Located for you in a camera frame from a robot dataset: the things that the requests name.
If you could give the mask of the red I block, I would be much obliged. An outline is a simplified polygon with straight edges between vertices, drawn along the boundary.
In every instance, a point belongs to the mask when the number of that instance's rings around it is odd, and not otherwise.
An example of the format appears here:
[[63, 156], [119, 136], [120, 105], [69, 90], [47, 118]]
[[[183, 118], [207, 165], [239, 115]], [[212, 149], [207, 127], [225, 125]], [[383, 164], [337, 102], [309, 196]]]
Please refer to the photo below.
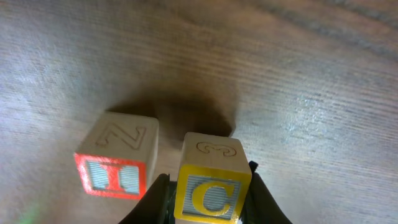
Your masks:
[[103, 113], [74, 153], [85, 192], [140, 200], [151, 185], [158, 143], [158, 119]]

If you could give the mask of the yellow C block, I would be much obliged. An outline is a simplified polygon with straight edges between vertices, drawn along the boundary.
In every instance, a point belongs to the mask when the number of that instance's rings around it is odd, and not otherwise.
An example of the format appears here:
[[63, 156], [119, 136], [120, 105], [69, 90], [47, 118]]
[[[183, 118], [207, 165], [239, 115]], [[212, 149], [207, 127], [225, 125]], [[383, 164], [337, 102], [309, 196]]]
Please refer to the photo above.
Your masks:
[[238, 139], [188, 132], [184, 137], [174, 217], [237, 223], [252, 172]]

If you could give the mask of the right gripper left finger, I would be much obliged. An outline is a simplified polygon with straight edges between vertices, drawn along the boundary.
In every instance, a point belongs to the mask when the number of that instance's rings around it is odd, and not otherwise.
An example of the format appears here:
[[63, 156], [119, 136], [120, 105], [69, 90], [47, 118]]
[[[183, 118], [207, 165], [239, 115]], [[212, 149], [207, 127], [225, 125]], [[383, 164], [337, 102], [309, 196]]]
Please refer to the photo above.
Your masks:
[[119, 224], [176, 224], [176, 189], [176, 181], [171, 181], [168, 174], [160, 174]]

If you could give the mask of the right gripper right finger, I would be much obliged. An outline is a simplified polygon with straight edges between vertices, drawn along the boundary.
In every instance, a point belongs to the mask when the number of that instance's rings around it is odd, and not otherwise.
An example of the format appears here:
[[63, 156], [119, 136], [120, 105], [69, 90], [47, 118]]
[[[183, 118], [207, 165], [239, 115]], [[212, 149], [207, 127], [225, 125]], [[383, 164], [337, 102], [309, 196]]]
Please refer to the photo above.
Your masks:
[[250, 161], [249, 167], [252, 177], [241, 211], [242, 224], [292, 224], [256, 172], [258, 163]]

